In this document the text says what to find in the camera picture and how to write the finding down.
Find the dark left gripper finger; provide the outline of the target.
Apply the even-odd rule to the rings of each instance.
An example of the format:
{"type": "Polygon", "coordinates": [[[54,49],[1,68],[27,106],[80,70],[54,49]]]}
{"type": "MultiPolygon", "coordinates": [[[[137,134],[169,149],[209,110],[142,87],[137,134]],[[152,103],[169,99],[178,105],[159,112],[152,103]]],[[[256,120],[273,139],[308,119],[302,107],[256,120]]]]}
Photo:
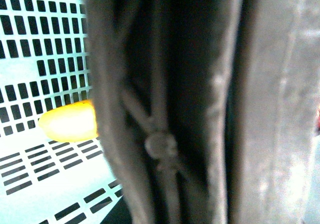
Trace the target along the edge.
{"type": "Polygon", "coordinates": [[[228,221],[300,224],[320,99],[320,0],[243,0],[229,96],[228,221]]]}

